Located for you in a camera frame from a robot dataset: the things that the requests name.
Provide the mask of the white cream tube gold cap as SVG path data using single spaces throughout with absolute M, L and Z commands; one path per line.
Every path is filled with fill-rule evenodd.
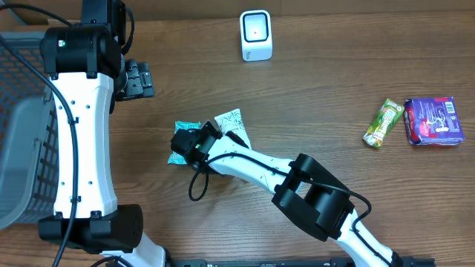
M 231 131 L 232 133 L 239 136 L 249 147 L 249 149 L 252 149 L 252 145 L 246 132 L 239 108 L 222 113 L 221 115 L 216 116 L 214 120 L 223 134 Z

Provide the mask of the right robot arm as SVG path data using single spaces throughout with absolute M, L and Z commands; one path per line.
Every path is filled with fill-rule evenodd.
M 296 227 L 322 242 L 334 240 L 356 266 L 402 266 L 402 258 L 362 224 L 372 210 L 370 202 L 311 156 L 267 156 L 210 122 L 199 129 L 177 130 L 171 149 L 197 174 L 237 177 L 268 191 L 272 203 Z

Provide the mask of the green yellow snack pouch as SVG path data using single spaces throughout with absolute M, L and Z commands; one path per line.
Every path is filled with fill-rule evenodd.
M 370 126 L 362 139 L 374 148 L 380 148 L 384 138 L 393 129 L 404 113 L 404 106 L 399 105 L 391 99 L 386 99 L 379 111 L 373 118 Z

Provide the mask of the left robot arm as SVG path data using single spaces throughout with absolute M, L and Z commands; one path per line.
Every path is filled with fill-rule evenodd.
M 126 59 L 134 26 L 121 1 L 84 1 L 80 22 L 52 27 L 40 53 L 53 88 L 59 184 L 39 236 L 118 266 L 171 266 L 143 231 L 139 205 L 121 205 L 111 178 L 109 116 L 116 102 L 152 97 L 145 63 Z

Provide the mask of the teal wet wipes pack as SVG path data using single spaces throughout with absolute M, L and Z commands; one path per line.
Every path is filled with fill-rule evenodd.
M 176 121 L 175 122 L 175 129 L 174 132 L 176 133 L 180 129 L 199 129 L 201 127 L 201 122 L 183 122 L 183 121 Z M 179 155 L 178 153 L 172 151 L 170 157 L 168 158 L 169 165 L 186 165 L 186 161 L 183 156 Z

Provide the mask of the grey plastic mesh basket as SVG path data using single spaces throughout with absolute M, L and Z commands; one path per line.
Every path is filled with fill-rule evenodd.
M 53 213 L 58 187 L 56 109 L 50 88 L 1 49 L 1 227 Z

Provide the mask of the white barcode scanner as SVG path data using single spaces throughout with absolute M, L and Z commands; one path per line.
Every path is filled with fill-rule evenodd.
M 272 22 L 266 10 L 247 10 L 240 15 L 240 40 L 245 62 L 272 58 Z

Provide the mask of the purple sanitary pad pack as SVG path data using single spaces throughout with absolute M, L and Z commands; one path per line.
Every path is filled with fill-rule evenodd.
M 465 140 L 452 96 L 407 99 L 404 124 L 411 145 L 452 146 Z

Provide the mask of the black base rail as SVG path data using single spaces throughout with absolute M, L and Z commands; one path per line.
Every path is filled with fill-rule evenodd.
M 175 267 L 356 267 L 350 258 L 297 261 L 206 261 L 173 260 Z

